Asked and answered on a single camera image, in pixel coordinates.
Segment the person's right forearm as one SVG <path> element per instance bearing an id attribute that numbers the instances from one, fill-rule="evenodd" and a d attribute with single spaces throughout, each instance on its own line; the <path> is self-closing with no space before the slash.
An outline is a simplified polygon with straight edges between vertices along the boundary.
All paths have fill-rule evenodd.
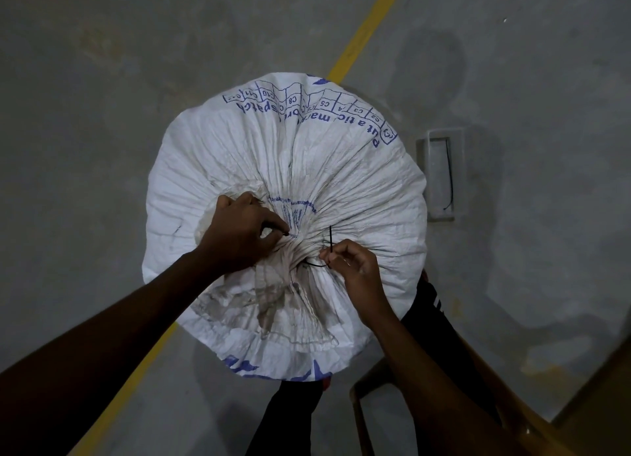
<path id="1" fill-rule="evenodd" d="M 390 309 L 378 307 L 361 318 L 375 334 L 414 421 L 437 456 L 529 456 Z"/>

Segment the person's left forearm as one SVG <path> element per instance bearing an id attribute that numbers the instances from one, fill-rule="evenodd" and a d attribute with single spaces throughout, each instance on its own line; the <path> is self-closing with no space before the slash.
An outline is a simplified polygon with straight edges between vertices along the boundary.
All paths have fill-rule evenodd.
<path id="1" fill-rule="evenodd" d="M 177 317 L 226 272 L 185 254 L 149 284 L 0 373 L 0 456 L 66 456 Z"/>

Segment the black trousers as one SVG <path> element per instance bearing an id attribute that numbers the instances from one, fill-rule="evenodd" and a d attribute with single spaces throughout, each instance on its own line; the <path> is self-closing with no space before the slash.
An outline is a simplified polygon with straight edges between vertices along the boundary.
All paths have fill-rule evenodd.
<path id="1" fill-rule="evenodd" d="M 401 323 L 457 387 L 501 425 L 492 392 L 426 276 L 423 272 L 414 302 Z M 314 381 L 283 381 L 267 405 L 245 456 L 311 456 L 312 414 L 330 380 L 326 376 Z"/>

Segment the brown wooden table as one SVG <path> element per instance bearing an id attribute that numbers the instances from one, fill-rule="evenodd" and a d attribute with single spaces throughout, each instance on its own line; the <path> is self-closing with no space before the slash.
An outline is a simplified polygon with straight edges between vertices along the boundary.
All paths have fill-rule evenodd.
<path id="1" fill-rule="evenodd" d="M 631 456 L 631 334 L 553 425 L 577 456 Z"/>

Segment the white woven sack blue print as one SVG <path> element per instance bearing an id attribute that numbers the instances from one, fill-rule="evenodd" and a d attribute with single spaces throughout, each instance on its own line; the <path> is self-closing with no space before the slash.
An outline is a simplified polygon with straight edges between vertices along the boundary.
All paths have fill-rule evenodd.
<path id="1" fill-rule="evenodd" d="M 319 252 L 351 239 L 377 257 L 398 317 L 427 254 L 426 179 L 372 105 L 323 78 L 271 73 L 182 111 L 148 178 L 146 283 L 199 245 L 220 195 L 249 191 L 290 227 L 253 268 L 219 278 L 178 324 L 244 378 L 313 381 L 372 338 Z"/>

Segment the person's left hand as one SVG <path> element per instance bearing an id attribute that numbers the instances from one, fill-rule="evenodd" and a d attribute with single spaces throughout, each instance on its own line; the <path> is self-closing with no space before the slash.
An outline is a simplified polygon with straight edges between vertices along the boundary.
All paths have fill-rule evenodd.
<path id="1" fill-rule="evenodd" d="M 220 195 L 211 223 L 193 251 L 194 262 L 202 274 L 217 278 L 254 266 L 257 240 L 289 226 L 278 214 L 266 208 L 260 199 L 246 191 L 232 199 Z"/>

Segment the person's right hand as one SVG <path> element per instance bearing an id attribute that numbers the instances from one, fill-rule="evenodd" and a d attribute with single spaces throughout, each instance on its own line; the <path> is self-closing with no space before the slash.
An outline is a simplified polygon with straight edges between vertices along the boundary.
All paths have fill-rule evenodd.
<path id="1" fill-rule="evenodd" d="M 360 320 L 370 330 L 396 317 L 388 302 L 377 258 L 362 245 L 345 239 L 333 245 L 343 253 L 343 281 Z"/>

